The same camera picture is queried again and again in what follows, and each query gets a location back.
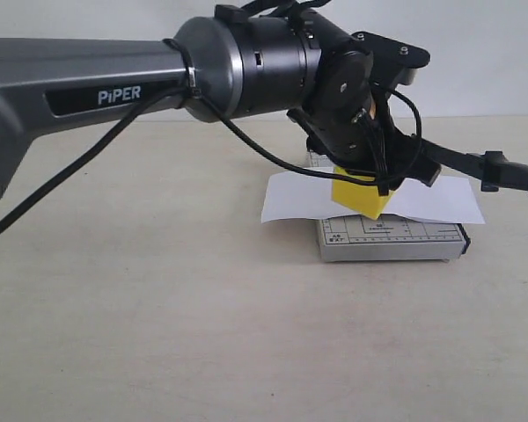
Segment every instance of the black cable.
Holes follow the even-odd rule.
[[[172,97],[184,93],[184,88],[169,88],[153,94],[150,98],[133,107],[107,134],[99,140],[96,145],[91,147],[77,161],[69,165],[63,171],[51,178],[45,185],[35,191],[31,196],[15,207],[8,215],[0,221],[0,235],[11,227],[24,214],[32,209],[39,201],[49,195],[56,187],[65,182],[69,177],[87,165],[100,152],[102,152],[121,132],[123,132],[133,121],[149,108],[166,97]]]
[[[359,180],[357,178],[351,178],[349,176],[342,176],[339,174],[333,174],[333,173],[324,173],[323,171],[314,171],[314,170],[308,170],[303,167],[299,167],[297,165],[288,163],[286,161],[283,161],[278,156],[275,156],[271,152],[267,151],[263,147],[261,147],[256,141],[254,141],[249,135],[247,135],[245,132],[240,129],[237,125],[235,125],[232,121],[227,119],[223,116],[219,108],[215,106],[211,100],[208,98],[201,96],[200,101],[208,107],[208,109],[215,114],[215,116],[227,127],[232,131],[233,134],[235,134],[241,141],[243,141],[246,145],[248,145],[250,148],[252,148],[254,151],[256,151],[258,154],[266,158],[271,163],[282,167],[284,170],[287,171],[293,171],[297,174],[301,174],[303,176],[310,176],[313,178],[326,178],[330,180],[339,180],[342,182],[349,182],[354,185],[359,186],[368,186],[368,187],[379,187],[382,185],[390,184],[394,181],[401,180],[407,176],[407,174],[411,171],[411,169],[416,164],[417,160],[421,156],[422,150],[423,150],[423,144],[422,144],[422,118],[421,114],[419,113],[418,109],[416,108],[416,105],[414,105],[413,101],[411,101],[409,98],[407,98],[405,95],[401,94],[400,92],[397,92],[395,90],[392,90],[390,88],[384,88],[379,86],[380,89],[388,91],[390,93],[393,93],[397,98],[401,99],[403,102],[405,102],[413,111],[414,119],[416,122],[416,137],[420,140],[418,149],[416,150],[416,153],[414,155],[414,159],[411,161],[411,163],[406,167],[404,171],[401,171],[397,175],[393,175],[389,178],[380,178],[371,182]]]

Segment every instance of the beige table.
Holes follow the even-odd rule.
[[[528,163],[528,118],[425,124]],[[304,162],[294,125],[243,127]],[[0,216],[106,129],[37,141]],[[478,193],[460,261],[326,265],[313,222],[260,224],[277,171],[137,123],[0,238],[0,421],[528,421],[528,195]]]

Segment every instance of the white paper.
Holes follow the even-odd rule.
[[[332,167],[313,170],[333,172]],[[291,171],[275,174],[268,183],[261,220],[325,220],[358,215],[334,202],[332,191],[332,180]],[[384,214],[420,222],[485,224],[469,179],[449,176],[440,176],[432,187],[406,179],[385,207]]]

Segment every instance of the robotic arm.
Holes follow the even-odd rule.
[[[146,113],[186,108],[210,123],[287,111],[308,134],[308,149],[350,174],[374,176],[381,195],[404,178],[431,186],[442,165],[480,179],[486,192],[528,192],[528,166],[500,151],[464,155],[422,139],[421,130],[402,134],[388,99],[407,101],[395,89],[414,81],[429,53],[345,33],[317,12],[326,3],[218,5],[213,17],[192,18],[160,42],[0,39],[0,200],[36,138],[120,120],[162,91],[169,95]]]

